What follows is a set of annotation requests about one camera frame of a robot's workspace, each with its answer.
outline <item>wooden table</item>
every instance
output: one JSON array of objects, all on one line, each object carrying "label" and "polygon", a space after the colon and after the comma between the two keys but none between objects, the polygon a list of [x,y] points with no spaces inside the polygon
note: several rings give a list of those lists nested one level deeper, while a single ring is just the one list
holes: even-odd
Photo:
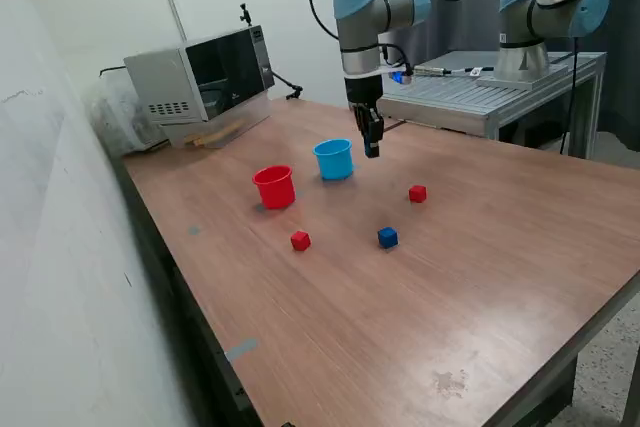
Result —
[{"label": "wooden table", "polygon": [[[512,425],[638,291],[640,172],[411,124],[370,160],[348,111],[272,106],[220,151],[126,160],[220,344],[250,346],[233,368],[266,426]],[[325,183],[333,137],[357,167]],[[271,164],[284,211],[251,182]]]}]

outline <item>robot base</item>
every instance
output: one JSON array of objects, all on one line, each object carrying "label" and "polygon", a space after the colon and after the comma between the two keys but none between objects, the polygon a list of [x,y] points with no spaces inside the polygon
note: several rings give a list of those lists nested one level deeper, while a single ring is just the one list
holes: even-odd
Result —
[{"label": "robot base", "polygon": [[544,43],[516,48],[500,48],[493,76],[481,77],[478,85],[517,90],[534,90],[562,77],[566,65],[549,63]]}]

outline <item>table leg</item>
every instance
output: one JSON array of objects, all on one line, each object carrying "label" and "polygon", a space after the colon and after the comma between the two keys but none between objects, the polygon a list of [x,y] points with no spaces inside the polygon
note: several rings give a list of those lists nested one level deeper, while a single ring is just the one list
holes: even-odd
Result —
[{"label": "table leg", "polygon": [[547,388],[544,400],[535,406],[514,427],[537,427],[551,422],[565,407],[573,403],[573,387],[576,380],[576,357]]},{"label": "table leg", "polygon": [[571,139],[569,155],[581,159],[593,156],[600,115],[603,74],[576,87],[573,115],[571,117]]},{"label": "table leg", "polygon": [[622,427],[640,427],[640,352],[638,352],[636,367],[633,370]]}]

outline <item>stain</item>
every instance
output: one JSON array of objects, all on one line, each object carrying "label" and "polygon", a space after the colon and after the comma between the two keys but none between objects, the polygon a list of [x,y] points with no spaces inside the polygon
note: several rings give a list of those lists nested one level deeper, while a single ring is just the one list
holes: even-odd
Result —
[{"label": "stain", "polygon": [[456,375],[451,372],[447,372],[445,374],[434,372],[434,376],[435,378],[433,383],[438,390],[438,393],[445,399],[450,399],[451,397],[458,397],[461,399],[462,393],[467,390],[465,382],[469,378],[469,375],[464,370],[460,370]]},{"label": "stain", "polygon": [[12,100],[17,99],[21,95],[29,95],[29,94],[27,93],[26,90],[21,90],[19,92],[16,92],[13,95],[10,95],[9,97],[5,97],[4,99],[0,100],[0,104],[6,104],[7,102],[11,102]]},{"label": "stain", "polygon": [[258,341],[256,339],[249,339],[238,345],[237,347],[234,347],[229,352],[225,352],[225,355],[227,356],[227,360],[229,362],[233,362],[241,355],[244,355],[247,352],[251,352],[256,347],[258,347]]}]

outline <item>metal frame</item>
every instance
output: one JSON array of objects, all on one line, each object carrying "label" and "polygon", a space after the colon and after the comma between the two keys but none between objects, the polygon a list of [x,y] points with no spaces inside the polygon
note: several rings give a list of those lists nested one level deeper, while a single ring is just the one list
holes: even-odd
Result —
[{"label": "metal frame", "polygon": [[[501,127],[571,90],[571,54],[552,52],[549,57],[552,63],[567,65],[569,69],[565,75],[551,79],[533,91],[482,87],[476,85],[476,79],[468,76],[446,80],[442,77],[419,77],[407,86],[387,79],[385,95],[378,102],[379,111],[394,119],[498,140]],[[497,52],[460,51],[434,59],[426,65],[461,68],[478,65],[478,62],[495,63],[496,60]],[[578,88],[569,146],[569,154],[574,157],[589,159],[593,155],[605,65],[606,53],[578,55]]]}]

